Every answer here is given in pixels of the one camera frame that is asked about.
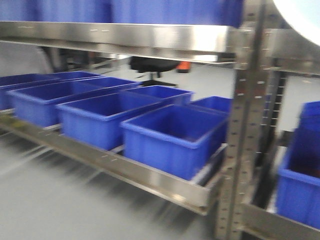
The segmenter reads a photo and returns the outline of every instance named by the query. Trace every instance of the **office chair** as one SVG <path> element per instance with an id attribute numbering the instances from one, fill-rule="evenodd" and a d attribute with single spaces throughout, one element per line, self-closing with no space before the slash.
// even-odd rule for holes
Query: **office chair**
<path id="1" fill-rule="evenodd" d="M 133 56 L 130 59 L 129 65 L 132 70 L 137 70 L 139 73 L 150 72 L 150 80 L 142 82 L 142 86 L 163 85 L 177 87 L 177 84 L 154 80 L 154 73 L 157 74 L 158 78 L 161 78 L 162 72 L 175 69 L 179 63 L 179 61 L 173 60 Z"/>

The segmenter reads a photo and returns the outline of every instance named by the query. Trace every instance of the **metal shelf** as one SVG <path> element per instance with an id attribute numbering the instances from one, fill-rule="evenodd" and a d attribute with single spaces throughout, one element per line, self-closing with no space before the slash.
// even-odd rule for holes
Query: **metal shelf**
<path id="1" fill-rule="evenodd" d="M 0 42 L 210 64 L 234 61 L 237 41 L 220 25 L 0 21 Z"/>
<path id="2" fill-rule="evenodd" d="M 273 213 L 277 169 L 290 139 L 286 132 L 267 154 L 264 166 L 248 187 L 242 203 L 242 230 L 263 240 L 318 240 L 320 230 Z"/>
<path id="3" fill-rule="evenodd" d="M 263 44 L 272 70 L 320 75 L 320 47 L 293 29 L 266 29 Z"/>
<path id="4" fill-rule="evenodd" d="M 39 128 L 8 113 L 0 113 L 0 129 L 48 146 L 58 153 L 200 215 L 208 213 L 219 195 L 222 181 L 219 165 L 211 171 L 204 168 L 191 181 L 187 181 L 117 154 L 119 150 L 94 148 L 61 135 L 56 128 Z M 223 153 L 223 150 L 218 151 L 213 156 L 213 161 L 223 158 Z"/>

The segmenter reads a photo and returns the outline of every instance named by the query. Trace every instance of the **floor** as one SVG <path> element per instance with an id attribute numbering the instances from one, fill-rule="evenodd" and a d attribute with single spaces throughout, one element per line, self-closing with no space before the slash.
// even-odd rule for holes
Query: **floor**
<path id="1" fill-rule="evenodd" d="M 161 80 L 194 91 L 194 99 L 231 97 L 234 75 L 194 65 Z M 108 76 L 148 79 L 126 65 Z M 293 76 L 286 92 L 279 130 L 295 127 L 303 102 L 319 100 L 320 80 Z M 213 211 L 199 216 L 11 133 L 0 135 L 0 192 L 1 240 L 213 239 Z"/>

